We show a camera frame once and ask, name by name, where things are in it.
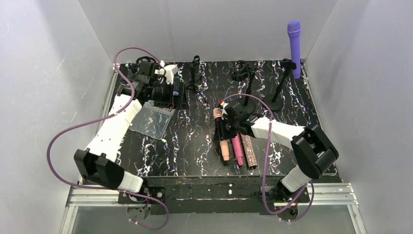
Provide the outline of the peach microphone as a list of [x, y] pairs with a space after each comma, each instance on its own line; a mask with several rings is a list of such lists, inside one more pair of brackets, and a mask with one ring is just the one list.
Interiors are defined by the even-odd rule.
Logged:
[[228, 148], [228, 142], [227, 140], [221, 140], [218, 134], [218, 120], [222, 119], [222, 112], [220, 111], [219, 108], [214, 108], [213, 109], [213, 117], [215, 119], [215, 136], [214, 139], [219, 141], [220, 144], [220, 149], [221, 149], [221, 155], [223, 157], [224, 162], [229, 161], [229, 148]]

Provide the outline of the rhinestone glitter microphone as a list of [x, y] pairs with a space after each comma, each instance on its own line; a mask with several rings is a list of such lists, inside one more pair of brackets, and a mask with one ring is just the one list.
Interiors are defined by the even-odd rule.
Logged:
[[254, 170], [257, 168], [258, 163], [254, 153], [254, 147], [252, 145], [251, 137], [247, 135], [241, 135], [242, 145], [244, 148], [245, 159], [247, 161], [248, 169]]

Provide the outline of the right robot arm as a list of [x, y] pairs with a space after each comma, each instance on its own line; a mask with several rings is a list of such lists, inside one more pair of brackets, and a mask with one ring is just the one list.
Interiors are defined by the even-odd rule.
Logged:
[[277, 183], [275, 196], [288, 200], [304, 184], [319, 179], [339, 157], [322, 128], [289, 125], [258, 113], [248, 113], [237, 101], [221, 102], [213, 109], [215, 136], [218, 141], [237, 134], [269, 139], [293, 150], [297, 165]]

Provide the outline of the tall black tripod stand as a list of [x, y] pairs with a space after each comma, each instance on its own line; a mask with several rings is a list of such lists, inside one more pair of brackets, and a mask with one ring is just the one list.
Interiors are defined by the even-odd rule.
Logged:
[[204, 94], [201, 93], [201, 91], [198, 88], [197, 85], [197, 80], [195, 79], [195, 67], [200, 65], [200, 56], [195, 55], [193, 57], [192, 62], [189, 63], [188, 68], [189, 68], [189, 74], [190, 74], [190, 82], [189, 85], [186, 86], [187, 90], [194, 91], [196, 94], [200, 95], [201, 99], [203, 100], [204, 103], [208, 104], [208, 101], [205, 97]]

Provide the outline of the pink microphone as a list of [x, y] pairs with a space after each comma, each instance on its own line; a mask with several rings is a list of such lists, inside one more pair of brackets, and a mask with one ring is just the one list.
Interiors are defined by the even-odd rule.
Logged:
[[236, 136], [231, 139], [231, 144], [232, 144], [232, 148], [233, 148], [233, 151], [234, 151], [234, 155], [235, 155], [237, 164], [239, 166], [243, 166], [244, 165], [243, 151], [242, 151], [242, 148], [241, 148], [240, 138], [239, 138], [238, 134], [236, 134]]

